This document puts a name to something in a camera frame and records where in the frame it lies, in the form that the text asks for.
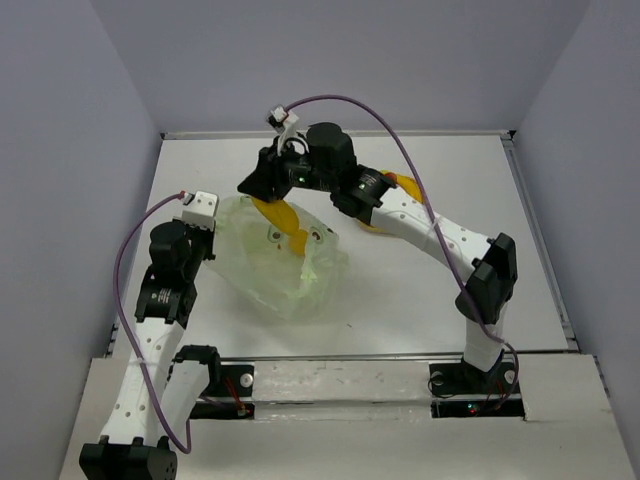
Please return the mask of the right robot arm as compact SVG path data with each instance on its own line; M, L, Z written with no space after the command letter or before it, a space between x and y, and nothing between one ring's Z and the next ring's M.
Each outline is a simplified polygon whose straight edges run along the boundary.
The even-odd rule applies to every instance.
M496 381L507 347L501 337L503 310L518 279L510 236L491 238L436 214L398 177L360 164L352 138L334 123L276 137L259 150L255 169L238 186L284 233L291 231L284 199L294 188L328 193L342 214L406 241L447 267L460 288L455 306L466 319L462 384L482 392Z

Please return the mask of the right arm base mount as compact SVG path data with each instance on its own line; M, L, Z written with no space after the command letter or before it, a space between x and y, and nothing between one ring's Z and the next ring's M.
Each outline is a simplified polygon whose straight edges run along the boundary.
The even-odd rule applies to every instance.
M481 372L460 362L429 365L427 388L435 419L523 418L520 386L513 386L512 361Z

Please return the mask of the fake yellow banana bunch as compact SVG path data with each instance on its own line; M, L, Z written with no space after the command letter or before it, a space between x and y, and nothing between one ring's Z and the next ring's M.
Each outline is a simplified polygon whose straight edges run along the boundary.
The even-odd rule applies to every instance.
M381 198L385 207L406 207L423 203L423 195L414 178L388 170L382 170L381 173L393 183L393 187Z

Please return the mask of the fake yellow starfruit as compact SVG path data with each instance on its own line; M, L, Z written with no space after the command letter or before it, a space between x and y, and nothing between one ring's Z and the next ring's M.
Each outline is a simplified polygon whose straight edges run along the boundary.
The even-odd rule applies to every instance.
M288 237L290 250L298 256L304 256L308 232L301 228L296 211L284 200L265 202L251 197L251 201L276 229Z

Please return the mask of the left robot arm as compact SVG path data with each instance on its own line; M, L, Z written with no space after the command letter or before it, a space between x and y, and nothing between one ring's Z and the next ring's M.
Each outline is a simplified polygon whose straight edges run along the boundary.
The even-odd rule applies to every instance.
M151 230L135 322L122 325L132 354L98 441L81 449L86 478L174 479L179 454L191 452L191 412L221 383L218 350L181 343L197 298L195 278L214 257L214 231L213 222L180 220Z

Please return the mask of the square woven bamboo tray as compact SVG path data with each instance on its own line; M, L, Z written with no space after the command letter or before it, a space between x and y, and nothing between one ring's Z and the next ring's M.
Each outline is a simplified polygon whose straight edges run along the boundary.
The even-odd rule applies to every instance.
M370 233L370 234L374 234L374 235L383 235L383 236L388 236L388 237L395 237L395 234L387 231L383 228L380 227L375 227L375 226L371 226L368 224L365 224L364 222L357 220L356 221L357 225L363 229L364 231Z

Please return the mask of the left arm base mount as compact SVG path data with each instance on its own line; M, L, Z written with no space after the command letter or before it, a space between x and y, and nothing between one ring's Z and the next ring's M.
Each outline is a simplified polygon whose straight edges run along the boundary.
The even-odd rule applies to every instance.
M223 364L221 379L197 400L191 420L251 420L254 418L254 366Z

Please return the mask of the light green plastic bag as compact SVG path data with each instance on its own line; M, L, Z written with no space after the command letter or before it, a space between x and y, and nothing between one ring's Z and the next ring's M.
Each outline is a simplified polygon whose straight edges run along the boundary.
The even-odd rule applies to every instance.
M214 251L207 268L227 281L261 315L279 321L313 321L332 304L348 267L339 236L293 203L300 228L308 234L302 255L290 237L265 218L250 197L221 200Z

